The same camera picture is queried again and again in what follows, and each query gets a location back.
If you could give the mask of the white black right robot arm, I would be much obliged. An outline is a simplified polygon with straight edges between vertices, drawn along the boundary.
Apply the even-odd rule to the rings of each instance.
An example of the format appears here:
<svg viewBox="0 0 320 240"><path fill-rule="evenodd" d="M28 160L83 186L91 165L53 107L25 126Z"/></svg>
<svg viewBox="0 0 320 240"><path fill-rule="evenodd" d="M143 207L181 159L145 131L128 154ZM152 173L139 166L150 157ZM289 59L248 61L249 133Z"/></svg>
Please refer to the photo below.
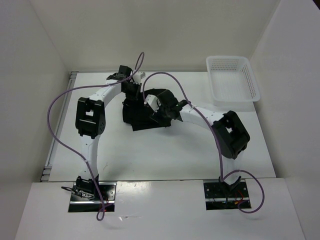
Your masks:
<svg viewBox="0 0 320 240"><path fill-rule="evenodd" d="M232 196L241 181L239 168L250 141L250 135L237 113L232 110L214 112L195 106L187 99L178 101L167 89L157 95L148 94L144 103L153 110L151 118L160 124L164 120L179 120L211 131L218 150L219 191L225 197Z"/></svg>

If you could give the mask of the black sport shorts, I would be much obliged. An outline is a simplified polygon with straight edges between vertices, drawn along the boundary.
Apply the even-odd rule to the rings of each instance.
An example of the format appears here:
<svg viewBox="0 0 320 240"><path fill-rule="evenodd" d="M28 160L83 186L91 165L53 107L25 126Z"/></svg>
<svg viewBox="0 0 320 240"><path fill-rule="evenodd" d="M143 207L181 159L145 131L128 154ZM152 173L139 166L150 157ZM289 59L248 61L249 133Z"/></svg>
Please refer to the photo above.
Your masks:
<svg viewBox="0 0 320 240"><path fill-rule="evenodd" d="M144 105L141 92L138 94L137 99L125 95L122 105L122 120L124 123L131 125L133 131L171 126L171 119L160 117L160 122L157 122L151 118L154 112Z"/></svg>

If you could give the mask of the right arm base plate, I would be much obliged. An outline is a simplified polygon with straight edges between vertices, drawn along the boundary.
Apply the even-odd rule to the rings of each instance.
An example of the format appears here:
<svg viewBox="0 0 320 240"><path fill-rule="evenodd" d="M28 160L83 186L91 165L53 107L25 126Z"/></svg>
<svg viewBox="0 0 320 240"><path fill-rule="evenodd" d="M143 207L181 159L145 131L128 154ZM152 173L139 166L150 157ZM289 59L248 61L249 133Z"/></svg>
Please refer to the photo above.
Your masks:
<svg viewBox="0 0 320 240"><path fill-rule="evenodd" d="M207 211L251 209L250 197L245 181L241 181L230 193L225 194L217 181L203 183L205 207Z"/></svg>

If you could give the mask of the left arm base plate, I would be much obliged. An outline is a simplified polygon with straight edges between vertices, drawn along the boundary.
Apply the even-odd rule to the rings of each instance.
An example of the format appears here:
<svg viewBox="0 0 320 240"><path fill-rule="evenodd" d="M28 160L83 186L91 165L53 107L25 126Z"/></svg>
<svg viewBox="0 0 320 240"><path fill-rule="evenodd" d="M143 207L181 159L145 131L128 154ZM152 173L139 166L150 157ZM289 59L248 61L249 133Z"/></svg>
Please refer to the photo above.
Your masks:
<svg viewBox="0 0 320 240"><path fill-rule="evenodd" d="M99 183L99 189L106 205L104 210L106 213L115 211L116 188L116 182ZM71 192L68 207L69 213L98 212L102 208L102 202L98 194L92 195L91 193L85 193L83 190L77 190L75 183L72 187L62 187L62 189Z"/></svg>

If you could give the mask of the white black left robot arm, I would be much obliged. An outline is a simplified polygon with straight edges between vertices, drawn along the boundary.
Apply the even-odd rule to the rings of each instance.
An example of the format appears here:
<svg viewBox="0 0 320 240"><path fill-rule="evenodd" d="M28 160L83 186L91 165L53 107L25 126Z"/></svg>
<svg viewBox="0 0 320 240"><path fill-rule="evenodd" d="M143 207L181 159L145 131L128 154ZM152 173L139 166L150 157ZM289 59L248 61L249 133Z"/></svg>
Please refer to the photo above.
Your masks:
<svg viewBox="0 0 320 240"><path fill-rule="evenodd" d="M120 93L136 100L141 90L141 80L146 76L141 71L131 74L131 68L121 65L118 72L107 77L105 85L94 94L78 99L75 127L80 135L86 170L77 177L74 190L89 200L98 198L100 194L97 158L99 140L106 128L105 108Z"/></svg>

